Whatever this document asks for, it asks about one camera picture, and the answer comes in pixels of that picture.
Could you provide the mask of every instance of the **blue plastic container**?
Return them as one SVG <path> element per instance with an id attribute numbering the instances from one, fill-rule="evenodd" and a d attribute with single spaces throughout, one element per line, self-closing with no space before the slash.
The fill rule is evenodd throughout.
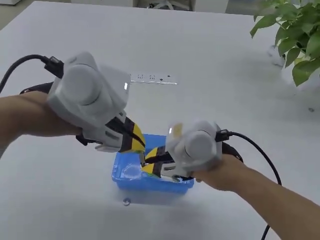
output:
<path id="1" fill-rule="evenodd" d="M 145 134 L 146 154 L 152 149 L 164 146 L 166 136 Z M 162 178 L 149 176 L 141 171 L 137 153 L 117 153 L 114 160 L 112 180 L 120 189 L 137 191 L 160 191 L 166 193 L 185 194 L 195 181 L 170 182 Z"/>

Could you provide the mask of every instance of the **green plant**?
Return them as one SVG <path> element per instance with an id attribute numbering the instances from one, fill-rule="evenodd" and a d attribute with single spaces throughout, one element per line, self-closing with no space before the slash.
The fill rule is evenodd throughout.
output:
<path id="1" fill-rule="evenodd" d="M 292 70 L 296 86 L 307 81 L 310 75 L 320 68 L 320 0 L 302 5 L 293 5 L 287 0 L 266 0 L 262 2 L 258 16 L 267 8 L 271 14 L 264 15 L 250 31 L 253 38 L 258 29 L 279 25 L 274 45 L 279 55 L 285 54 L 285 67 L 292 64 L 302 52 L 305 57 L 297 59 Z"/>

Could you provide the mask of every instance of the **white table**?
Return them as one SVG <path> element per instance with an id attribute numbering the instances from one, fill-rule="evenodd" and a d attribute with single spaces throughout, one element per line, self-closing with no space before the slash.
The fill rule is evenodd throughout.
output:
<path id="1" fill-rule="evenodd" d="M 320 204 L 320 101 L 284 85 L 266 54 L 276 28 L 251 40 L 253 24 L 244 15 L 34 2 L 0 32 L 0 75 L 24 55 L 64 60 L 82 50 L 130 73 L 172 73 L 179 85 L 131 87 L 126 111 L 145 133 L 164 134 L 178 119 L 217 121 L 254 139 L 285 186 Z M 13 73 L 3 96 L 52 80 L 31 61 Z M 229 143 L 274 179 L 251 145 L 236 138 Z M 175 199 L 118 191 L 111 180 L 114 157 L 71 136 L 19 138 L 0 162 L 1 239 L 261 238 L 265 222 L 233 193 L 205 184 Z M 133 203 L 155 196 L 163 202 L 124 206 L 126 196 Z M 271 233 L 268 239 L 278 238 Z"/>

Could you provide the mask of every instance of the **power outlet strip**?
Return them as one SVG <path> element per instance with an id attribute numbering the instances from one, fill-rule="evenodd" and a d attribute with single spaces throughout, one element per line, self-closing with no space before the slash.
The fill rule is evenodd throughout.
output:
<path id="1" fill-rule="evenodd" d="M 132 73 L 130 75 L 131 83 L 178 85 L 176 78 L 171 74 Z"/>

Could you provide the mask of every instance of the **water droplet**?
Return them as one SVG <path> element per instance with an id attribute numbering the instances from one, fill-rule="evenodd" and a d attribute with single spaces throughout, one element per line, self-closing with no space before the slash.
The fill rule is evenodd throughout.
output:
<path id="1" fill-rule="evenodd" d="M 126 197 L 125 199 L 123 199 L 123 205 L 129 206 L 130 203 L 131 203 L 131 199 L 130 198 Z"/>

